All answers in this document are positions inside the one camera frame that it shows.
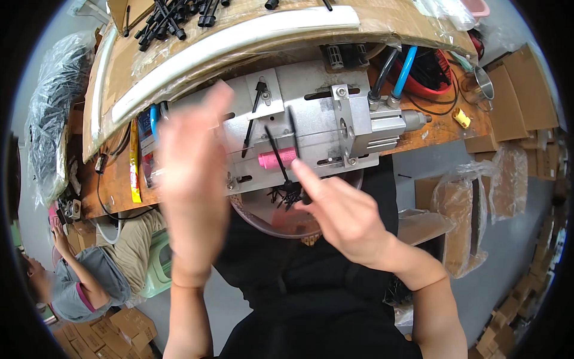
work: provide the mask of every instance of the black cable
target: black cable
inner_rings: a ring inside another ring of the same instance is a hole
[[[96,193],[98,194],[98,201],[100,202],[100,206],[102,207],[102,209],[104,210],[104,212],[106,212],[106,214],[107,214],[110,218],[115,219],[116,221],[129,221],[130,219],[136,219],[136,218],[138,218],[138,217],[141,217],[141,216],[143,216],[144,214],[146,214],[146,213],[148,213],[148,212],[151,212],[151,211],[153,211],[154,209],[157,208],[157,206],[154,206],[154,207],[148,209],[147,211],[142,212],[142,213],[140,213],[140,214],[138,214],[138,215],[135,215],[135,216],[133,216],[133,217],[120,218],[120,217],[114,216],[112,213],[109,213],[109,212],[108,212],[108,210],[106,209],[106,207],[105,207],[104,204],[102,203],[102,199],[100,198],[100,177],[101,177],[101,176],[98,175],[98,186],[96,187]]]
[[[413,103],[413,105],[415,105],[416,108],[418,108],[418,109],[421,110],[421,111],[424,111],[424,112],[426,112],[426,113],[429,113],[429,114],[431,114],[431,115],[436,115],[436,116],[442,116],[442,115],[449,114],[449,113],[455,108],[456,102],[458,101],[458,99],[459,99],[459,94],[460,94],[459,78],[456,76],[456,74],[455,74],[454,71],[452,71],[452,74],[455,76],[455,79],[456,79],[456,86],[455,86],[454,82],[453,82],[453,84],[452,84],[453,87],[455,88],[455,98],[452,100],[452,106],[451,106],[451,108],[448,109],[448,111],[446,111],[446,112],[438,113],[438,112],[429,111],[429,110],[427,110],[427,109],[421,107],[418,103],[416,103],[416,102],[409,96],[408,93],[405,93],[405,96]],[[428,101],[428,102],[435,102],[434,100],[430,100],[430,99],[425,99],[425,98],[422,98],[422,99],[424,99],[425,101]]]

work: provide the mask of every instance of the white foam strip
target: white foam strip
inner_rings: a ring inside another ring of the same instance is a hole
[[[100,112],[102,111],[102,90],[106,78],[106,70],[110,62],[111,50],[114,47],[115,37],[118,30],[112,26],[103,44],[98,48],[102,51],[102,57],[98,63],[96,79],[94,80],[94,93],[92,94],[92,140],[98,137],[100,131]]]
[[[135,84],[114,105],[111,117],[121,121],[150,95],[165,88],[194,67],[235,49],[263,40],[313,30],[357,28],[359,17],[351,6],[308,7],[278,11],[242,22],[208,36],[162,63]]]

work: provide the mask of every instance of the green plastic stool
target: green plastic stool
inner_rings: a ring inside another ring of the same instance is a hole
[[[172,260],[169,236],[165,229],[152,234],[149,248],[148,271],[139,295],[151,298],[172,286]]]

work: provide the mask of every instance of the yellow packet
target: yellow packet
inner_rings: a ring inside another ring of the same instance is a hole
[[[131,200],[134,203],[142,203],[142,199],[139,195],[138,155],[139,155],[138,121],[137,119],[133,119],[131,120],[131,129],[130,129],[130,186],[131,186]]]

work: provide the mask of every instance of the metal mug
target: metal mug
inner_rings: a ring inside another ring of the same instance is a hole
[[[464,74],[464,78],[462,82],[460,82],[459,87],[460,93],[468,103],[476,105],[479,109],[483,110],[480,106],[480,102],[486,100],[490,109],[483,111],[492,111],[494,86],[492,86],[492,81],[482,67],[477,66],[474,68],[474,72]]]

